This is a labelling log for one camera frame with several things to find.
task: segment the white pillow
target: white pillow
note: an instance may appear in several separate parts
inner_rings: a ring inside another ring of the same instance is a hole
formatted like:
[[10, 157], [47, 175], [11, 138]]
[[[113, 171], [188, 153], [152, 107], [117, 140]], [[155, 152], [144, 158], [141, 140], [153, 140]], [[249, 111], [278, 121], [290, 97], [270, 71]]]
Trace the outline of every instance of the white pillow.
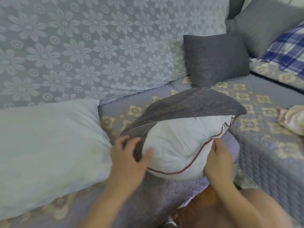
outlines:
[[0, 110], [0, 220], [108, 178], [111, 144], [99, 101]]
[[148, 171], [169, 180], [203, 177], [212, 139], [221, 138], [233, 115], [172, 119], [158, 122], [148, 132], [143, 153], [154, 148]]
[[[242, 11], [249, 5], [252, 0], [245, 0]], [[277, 0], [295, 7], [304, 7], [304, 0]]]

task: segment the gray throw pillow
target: gray throw pillow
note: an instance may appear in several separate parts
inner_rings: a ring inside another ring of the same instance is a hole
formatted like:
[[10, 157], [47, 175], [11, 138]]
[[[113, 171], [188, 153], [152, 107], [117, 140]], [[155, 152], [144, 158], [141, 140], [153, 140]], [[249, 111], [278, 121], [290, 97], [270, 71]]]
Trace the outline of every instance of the gray throw pillow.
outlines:
[[304, 9], [276, 0], [252, 0], [234, 19], [227, 20], [227, 32], [237, 30], [250, 54], [262, 58], [284, 32], [304, 20]]
[[186, 69], [192, 87], [249, 74], [249, 57], [238, 32], [214, 36], [184, 35]]
[[152, 103], [120, 135], [141, 138], [134, 150], [135, 159], [140, 160], [149, 130], [160, 121], [219, 115], [235, 115], [235, 121], [238, 116], [246, 113], [247, 110], [241, 103], [221, 92], [193, 88]]
[[245, 0], [229, 0], [228, 19], [234, 18], [241, 12], [244, 2]]

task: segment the hand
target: hand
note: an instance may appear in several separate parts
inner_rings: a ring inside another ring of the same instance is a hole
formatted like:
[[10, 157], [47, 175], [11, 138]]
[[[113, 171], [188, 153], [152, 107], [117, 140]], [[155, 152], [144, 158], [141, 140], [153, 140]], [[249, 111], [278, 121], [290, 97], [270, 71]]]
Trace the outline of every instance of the hand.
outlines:
[[207, 157], [204, 174], [215, 191], [216, 188], [221, 188], [227, 181], [232, 182], [233, 157], [219, 138], [213, 141], [211, 151]]
[[145, 176], [148, 164], [153, 156], [150, 148], [139, 162], [133, 157], [133, 152], [140, 138], [133, 138], [123, 149], [123, 142], [129, 136], [118, 138], [111, 149], [112, 169], [107, 181], [106, 192], [126, 201], [140, 186]]

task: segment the left hand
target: left hand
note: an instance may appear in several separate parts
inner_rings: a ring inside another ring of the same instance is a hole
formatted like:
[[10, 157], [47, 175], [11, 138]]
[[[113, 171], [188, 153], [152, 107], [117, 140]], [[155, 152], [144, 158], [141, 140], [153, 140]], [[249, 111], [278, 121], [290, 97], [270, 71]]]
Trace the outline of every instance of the left hand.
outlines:
[[121, 200], [127, 200], [140, 186], [145, 176], [148, 164], [153, 156], [150, 148], [139, 162], [133, 157], [133, 152], [140, 138], [133, 138], [123, 149], [123, 142], [129, 136], [118, 138], [111, 149], [112, 170], [107, 181], [106, 192]]

